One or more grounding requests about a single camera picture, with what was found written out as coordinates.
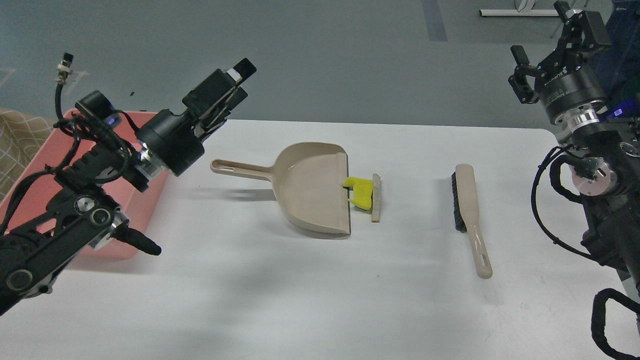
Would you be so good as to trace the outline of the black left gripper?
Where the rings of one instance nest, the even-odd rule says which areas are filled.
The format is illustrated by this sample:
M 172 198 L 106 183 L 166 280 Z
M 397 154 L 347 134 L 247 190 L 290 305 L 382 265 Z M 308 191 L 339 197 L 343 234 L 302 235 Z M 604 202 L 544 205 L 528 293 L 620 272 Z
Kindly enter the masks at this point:
M 183 97 L 187 110 L 181 114 L 161 110 L 135 137 L 174 176 L 181 176 L 205 153 L 202 141 L 222 127 L 231 111 L 247 98 L 242 84 L 256 71 L 247 57 L 232 68 L 215 70 Z

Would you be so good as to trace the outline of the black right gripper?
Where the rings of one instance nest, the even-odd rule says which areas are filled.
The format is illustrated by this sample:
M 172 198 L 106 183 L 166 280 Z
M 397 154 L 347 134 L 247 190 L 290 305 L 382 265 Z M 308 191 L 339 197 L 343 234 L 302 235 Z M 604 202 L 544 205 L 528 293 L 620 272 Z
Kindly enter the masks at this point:
M 605 107 L 607 96 L 585 65 L 594 55 L 611 48 L 610 35 L 598 11 L 576 10 L 566 1 L 555 1 L 553 6 L 562 21 L 562 32 L 552 52 L 552 68 L 568 71 L 543 74 L 541 68 L 530 64 L 523 46 L 512 45 L 515 68 L 508 82 L 521 104 L 540 100 L 551 125 L 599 123 L 598 112 Z M 534 86 L 528 78 L 535 79 Z

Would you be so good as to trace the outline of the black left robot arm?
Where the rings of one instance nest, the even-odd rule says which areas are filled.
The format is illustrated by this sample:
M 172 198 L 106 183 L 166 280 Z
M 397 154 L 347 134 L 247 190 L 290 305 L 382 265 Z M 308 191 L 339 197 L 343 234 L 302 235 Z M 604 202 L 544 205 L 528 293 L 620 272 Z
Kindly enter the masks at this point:
M 178 177 L 205 153 L 204 142 L 245 98 L 256 71 L 243 58 L 216 69 L 182 100 L 185 110 L 163 109 L 142 126 L 98 90 L 62 114 L 61 96 L 73 72 L 73 55 L 57 65 L 54 127 L 71 137 L 55 166 L 27 175 L 14 187 L 1 222 L 1 312 L 20 301 L 50 294 L 58 276 L 87 246 L 110 240 L 158 256 L 162 248 L 130 227 L 121 205 L 104 186 L 123 179 L 145 192 L 162 171 Z

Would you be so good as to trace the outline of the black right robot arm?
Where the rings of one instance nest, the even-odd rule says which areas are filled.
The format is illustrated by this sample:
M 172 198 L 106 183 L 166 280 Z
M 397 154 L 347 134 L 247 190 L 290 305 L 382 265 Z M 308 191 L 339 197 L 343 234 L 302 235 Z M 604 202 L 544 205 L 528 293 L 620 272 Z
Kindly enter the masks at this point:
M 601 14 L 574 10 L 565 1 L 556 1 L 554 9 L 562 32 L 545 59 L 530 64 L 522 46 L 510 48 L 515 68 L 509 84 L 519 102 L 541 103 L 550 123 L 561 127 L 558 146 L 535 174 L 532 210 L 554 244 L 632 282 L 626 293 L 607 288 L 595 295 L 590 332 L 608 357 L 633 360 L 635 355 L 610 346 L 605 327 L 608 300 L 639 314 L 639 75 L 608 96 L 588 64 L 590 57 L 611 47 Z M 558 239 L 540 219 L 537 187 L 546 170 L 554 191 L 583 207 L 588 229 L 581 245 L 586 251 Z

